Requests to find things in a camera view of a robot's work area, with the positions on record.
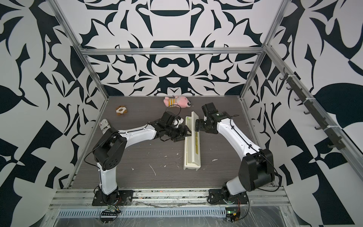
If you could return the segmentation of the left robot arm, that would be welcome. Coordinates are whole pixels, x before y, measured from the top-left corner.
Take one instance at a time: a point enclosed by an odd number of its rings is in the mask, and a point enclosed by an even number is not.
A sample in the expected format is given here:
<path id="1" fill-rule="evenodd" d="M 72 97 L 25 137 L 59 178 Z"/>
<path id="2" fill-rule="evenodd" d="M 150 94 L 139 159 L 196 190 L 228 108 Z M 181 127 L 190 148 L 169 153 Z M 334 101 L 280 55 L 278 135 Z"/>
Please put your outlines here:
<path id="1" fill-rule="evenodd" d="M 99 123 L 103 136 L 93 148 L 92 154 L 99 171 L 99 190 L 104 204 L 115 205 L 120 198 L 116 167 L 123 157 L 124 150 L 143 141 L 162 139 L 163 136 L 167 136 L 167 140 L 173 142 L 183 141 L 192 135 L 192 130 L 183 125 L 183 122 L 180 116 L 166 111 L 161 118 L 129 130 L 117 130 L 107 119 Z"/>

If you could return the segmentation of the cream dispenser base tray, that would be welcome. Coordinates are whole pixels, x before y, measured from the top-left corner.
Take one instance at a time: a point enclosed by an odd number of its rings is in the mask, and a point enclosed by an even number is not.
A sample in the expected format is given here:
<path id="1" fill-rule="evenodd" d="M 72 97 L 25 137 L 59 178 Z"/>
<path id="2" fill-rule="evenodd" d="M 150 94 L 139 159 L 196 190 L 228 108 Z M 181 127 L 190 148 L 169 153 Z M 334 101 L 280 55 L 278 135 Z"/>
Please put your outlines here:
<path id="1" fill-rule="evenodd" d="M 185 143 L 184 143 L 184 160 L 183 160 L 183 169 L 194 169 L 198 170 L 197 166 L 193 162 L 189 162 L 188 155 L 192 154 L 194 145 L 193 142 L 193 136 L 195 133 L 195 127 L 193 126 L 193 117 L 192 116 L 186 116 L 185 118 L 185 125 L 190 129 L 191 134 L 187 137 L 185 137 Z"/>

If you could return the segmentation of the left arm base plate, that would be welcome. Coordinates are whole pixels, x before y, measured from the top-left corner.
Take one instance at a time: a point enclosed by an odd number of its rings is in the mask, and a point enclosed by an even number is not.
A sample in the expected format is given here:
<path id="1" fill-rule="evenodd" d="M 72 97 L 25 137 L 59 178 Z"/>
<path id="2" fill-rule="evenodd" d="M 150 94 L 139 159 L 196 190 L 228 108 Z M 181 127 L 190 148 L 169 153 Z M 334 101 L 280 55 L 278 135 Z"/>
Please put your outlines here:
<path id="1" fill-rule="evenodd" d="M 92 206 L 129 206 L 133 200 L 133 190 L 115 190 L 109 195 L 106 195 L 102 190 L 95 191 L 95 195 L 92 201 Z"/>

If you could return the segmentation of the cream dispenser lid with label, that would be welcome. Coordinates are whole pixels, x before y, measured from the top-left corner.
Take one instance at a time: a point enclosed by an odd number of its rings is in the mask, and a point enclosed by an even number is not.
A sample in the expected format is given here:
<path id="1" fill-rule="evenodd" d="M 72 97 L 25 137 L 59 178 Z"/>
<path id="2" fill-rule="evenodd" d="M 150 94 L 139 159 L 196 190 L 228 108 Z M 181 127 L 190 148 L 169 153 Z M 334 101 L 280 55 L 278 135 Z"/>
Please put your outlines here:
<path id="1" fill-rule="evenodd" d="M 192 154 L 191 154 L 191 161 L 192 164 L 196 165 L 196 169 L 199 169 L 201 166 L 200 161 L 200 141 L 199 141 L 199 132 L 196 130 L 196 120 L 199 119 L 197 114 L 193 111 L 191 114 L 192 117 Z"/>

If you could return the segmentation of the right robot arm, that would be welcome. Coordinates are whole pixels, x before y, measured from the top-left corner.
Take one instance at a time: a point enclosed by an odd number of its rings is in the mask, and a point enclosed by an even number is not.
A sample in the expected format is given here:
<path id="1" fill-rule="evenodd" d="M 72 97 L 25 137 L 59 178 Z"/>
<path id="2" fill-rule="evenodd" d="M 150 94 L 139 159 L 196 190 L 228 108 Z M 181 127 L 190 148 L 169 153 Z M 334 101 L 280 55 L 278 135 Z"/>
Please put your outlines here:
<path id="1" fill-rule="evenodd" d="M 251 192 L 275 181 L 273 154 L 253 143 L 235 124 L 233 117 L 218 111 L 213 103 L 202 106 L 204 119 L 196 120 L 196 131 L 221 134 L 238 154 L 241 165 L 238 176 L 221 189 L 223 200 L 229 201 L 244 192 Z"/>

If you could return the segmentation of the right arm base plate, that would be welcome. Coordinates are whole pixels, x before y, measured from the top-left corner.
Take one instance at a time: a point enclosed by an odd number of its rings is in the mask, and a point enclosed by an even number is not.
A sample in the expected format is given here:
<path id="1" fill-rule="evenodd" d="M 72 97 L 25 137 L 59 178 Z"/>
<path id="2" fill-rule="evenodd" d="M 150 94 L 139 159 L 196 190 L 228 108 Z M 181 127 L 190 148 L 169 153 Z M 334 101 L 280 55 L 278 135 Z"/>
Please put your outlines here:
<path id="1" fill-rule="evenodd" d="M 249 203 L 246 192 L 231 195 L 226 188 L 209 189 L 207 202 L 211 205 L 245 205 Z"/>

